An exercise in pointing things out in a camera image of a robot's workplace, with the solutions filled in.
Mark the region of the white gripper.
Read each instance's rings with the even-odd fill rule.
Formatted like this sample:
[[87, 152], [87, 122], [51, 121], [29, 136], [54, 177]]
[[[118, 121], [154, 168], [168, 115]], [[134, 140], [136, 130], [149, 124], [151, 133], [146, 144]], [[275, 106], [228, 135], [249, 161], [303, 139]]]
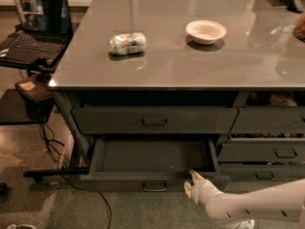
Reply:
[[193, 185], [184, 182], [184, 191], [197, 206], [202, 207], [208, 218], [219, 229], [254, 229], [253, 219], [234, 220], [233, 213], [225, 204], [226, 194], [218, 190], [208, 179], [195, 170], [190, 170]]

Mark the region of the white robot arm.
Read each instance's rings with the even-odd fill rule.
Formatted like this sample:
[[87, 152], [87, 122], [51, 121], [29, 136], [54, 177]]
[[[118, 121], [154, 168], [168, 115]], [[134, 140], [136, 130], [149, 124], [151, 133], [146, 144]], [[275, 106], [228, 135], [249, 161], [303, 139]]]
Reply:
[[189, 199], [202, 207], [219, 229], [254, 229], [256, 219], [287, 220], [305, 229], [305, 180], [300, 179], [245, 194], [224, 193], [190, 170], [184, 182]]

